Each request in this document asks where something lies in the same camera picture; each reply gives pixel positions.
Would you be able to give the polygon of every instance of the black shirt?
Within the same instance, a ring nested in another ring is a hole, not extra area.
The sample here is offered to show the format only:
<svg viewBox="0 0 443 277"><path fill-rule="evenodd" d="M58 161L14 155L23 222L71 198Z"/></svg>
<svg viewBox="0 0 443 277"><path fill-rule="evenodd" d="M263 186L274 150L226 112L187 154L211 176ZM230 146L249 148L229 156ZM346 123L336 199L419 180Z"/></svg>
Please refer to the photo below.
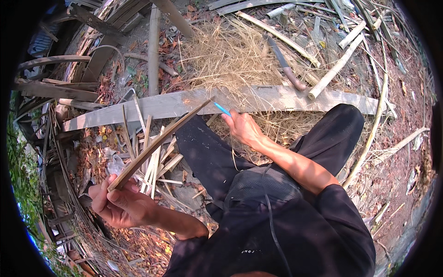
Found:
<svg viewBox="0 0 443 277"><path fill-rule="evenodd" d="M230 208L209 238L177 241L165 277L288 276L272 239L267 209ZM314 205L294 199L272 209L274 229L293 276L373 276L375 248L358 210L339 185Z"/></svg>

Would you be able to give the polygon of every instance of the green foliage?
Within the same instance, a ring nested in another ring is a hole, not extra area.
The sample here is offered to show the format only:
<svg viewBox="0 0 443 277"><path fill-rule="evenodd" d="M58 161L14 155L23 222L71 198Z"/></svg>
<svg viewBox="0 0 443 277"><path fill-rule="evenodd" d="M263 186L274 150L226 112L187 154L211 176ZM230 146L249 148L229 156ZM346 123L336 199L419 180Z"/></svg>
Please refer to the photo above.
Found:
<svg viewBox="0 0 443 277"><path fill-rule="evenodd" d="M9 113L7 125L7 149L9 160L9 174L16 202L19 205L23 222L28 232L35 239L35 243L43 258L47 261L57 276L82 276L79 268L74 266L71 270L61 260L57 253L57 246L53 243L45 243L44 237L37 230L40 214L43 214L42 195L40 194L39 175L35 162L35 152L25 152L25 141L19 141L21 137L19 129L13 122L13 113Z"/></svg>

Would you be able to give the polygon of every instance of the person's left hand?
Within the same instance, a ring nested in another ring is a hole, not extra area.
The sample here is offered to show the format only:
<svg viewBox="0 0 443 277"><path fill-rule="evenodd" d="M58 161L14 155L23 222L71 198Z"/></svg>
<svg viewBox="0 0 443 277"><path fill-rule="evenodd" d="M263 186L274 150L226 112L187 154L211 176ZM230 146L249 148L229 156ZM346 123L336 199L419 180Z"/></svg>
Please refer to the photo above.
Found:
<svg viewBox="0 0 443 277"><path fill-rule="evenodd" d="M108 186L117 178L112 174L101 185L89 188L92 209L112 227L129 228L153 225L157 222L158 205L149 196L139 192L133 178L123 189L108 192Z"/></svg>

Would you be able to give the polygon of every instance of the person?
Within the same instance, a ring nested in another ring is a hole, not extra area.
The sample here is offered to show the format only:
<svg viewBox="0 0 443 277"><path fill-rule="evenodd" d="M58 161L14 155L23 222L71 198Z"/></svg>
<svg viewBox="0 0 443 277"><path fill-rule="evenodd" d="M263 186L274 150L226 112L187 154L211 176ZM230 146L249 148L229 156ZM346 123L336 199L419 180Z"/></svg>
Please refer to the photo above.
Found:
<svg viewBox="0 0 443 277"><path fill-rule="evenodd" d="M212 197L206 209L219 223L154 203L130 179L107 192L112 175L92 186L92 208L115 228L151 225L179 240L164 276L373 276L370 232L334 177L354 149L364 119L352 105L332 108L284 148L265 136L252 117L222 114L231 134L273 163L256 166L195 116L176 133L179 151Z"/></svg>

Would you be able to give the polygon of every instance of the curved wooden strip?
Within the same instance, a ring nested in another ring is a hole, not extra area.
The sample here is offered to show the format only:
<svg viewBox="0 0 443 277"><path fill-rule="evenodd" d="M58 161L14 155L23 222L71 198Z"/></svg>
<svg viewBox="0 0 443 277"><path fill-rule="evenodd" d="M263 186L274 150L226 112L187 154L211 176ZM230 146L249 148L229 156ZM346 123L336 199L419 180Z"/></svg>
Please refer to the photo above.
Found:
<svg viewBox="0 0 443 277"><path fill-rule="evenodd" d="M19 64L18 71L22 71L28 68L33 68L35 66L42 66L45 64L60 63L60 62L89 62L90 60L91 57L89 56L78 56L78 55L43 57Z"/></svg>

